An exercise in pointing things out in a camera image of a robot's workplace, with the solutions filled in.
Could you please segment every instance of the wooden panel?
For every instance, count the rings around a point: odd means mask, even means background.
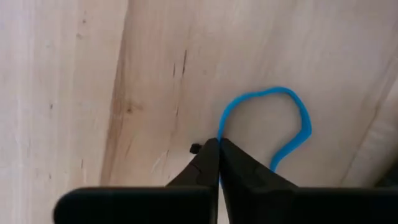
[[[277,172],[340,185],[397,74],[397,21],[395,0],[130,1],[101,183],[167,183],[230,100],[282,85],[313,136]],[[270,96],[243,104],[226,137],[268,164],[299,125],[291,100]]]
[[[0,1],[0,223],[98,185],[126,1]]]

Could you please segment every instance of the wooden surface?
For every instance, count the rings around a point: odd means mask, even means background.
[[[293,183],[371,185],[398,156],[398,0],[4,0],[0,11],[1,223],[51,223],[79,186],[167,183],[229,101],[275,85],[312,117],[313,136],[277,170]],[[268,165],[297,112],[286,96],[253,100],[225,136]]]
[[[0,223],[98,185],[126,1],[0,1]]]

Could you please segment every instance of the blue rubber band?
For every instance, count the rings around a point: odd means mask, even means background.
[[[251,99],[251,98],[262,97],[262,96],[275,94],[275,93],[288,94],[293,99],[294,103],[298,106],[298,109],[299,109],[300,115],[301,115],[301,130],[297,133],[297,135],[292,140],[290,140],[284,147],[279,149],[279,151],[277,151],[274,154],[274,156],[272,157],[271,163],[270,163],[270,170],[272,170],[273,172],[275,172],[276,167],[278,166],[278,163],[285,156],[287,156],[294,149],[299,147],[299,145],[301,145],[303,142],[305,142],[305,140],[307,140],[312,134],[310,115],[308,114],[308,111],[305,108],[303,102],[292,90],[285,88],[285,87],[273,87],[268,90],[257,91],[257,92],[252,92],[252,93],[245,93],[241,96],[238,96],[233,101],[231,101],[229,103],[229,105],[225,108],[223,115],[221,116],[221,119],[220,119],[220,123],[218,126],[218,133],[217,133],[217,140],[220,142],[221,138],[223,137],[223,131],[224,131],[226,119],[228,118],[229,114],[232,112],[232,110],[235,109],[235,107],[238,104],[242,103],[245,100]]]

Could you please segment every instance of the rubber band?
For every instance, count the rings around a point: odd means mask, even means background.
[[[223,137],[223,131],[225,127],[225,122],[232,112],[240,103],[243,101],[249,100],[251,98],[262,97],[266,95],[276,94],[276,93],[284,93],[288,94],[294,101],[294,103],[298,106],[298,110],[301,115],[301,130],[296,134],[296,136],[290,140],[286,145],[284,145],[281,149],[279,149],[274,156],[272,156],[270,163],[270,170],[275,172],[278,163],[289,153],[294,151],[299,145],[305,142],[312,134],[312,126],[310,115],[308,114],[307,109],[305,108],[303,102],[300,98],[290,89],[285,87],[273,87],[263,91],[256,91],[251,93],[245,93],[241,96],[238,96],[233,101],[231,101],[228,106],[225,108],[223,115],[221,116],[220,123],[218,126],[217,132],[217,140],[220,142]]]

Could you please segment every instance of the wood grain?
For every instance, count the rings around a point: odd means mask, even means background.
[[[282,85],[314,132],[277,172],[340,185],[397,74],[397,21],[393,0],[130,1],[101,183],[167,183],[230,100]],[[226,137],[268,165],[299,125],[291,100],[270,96],[236,110]]]
[[[126,1],[0,1],[0,223],[98,185]]]

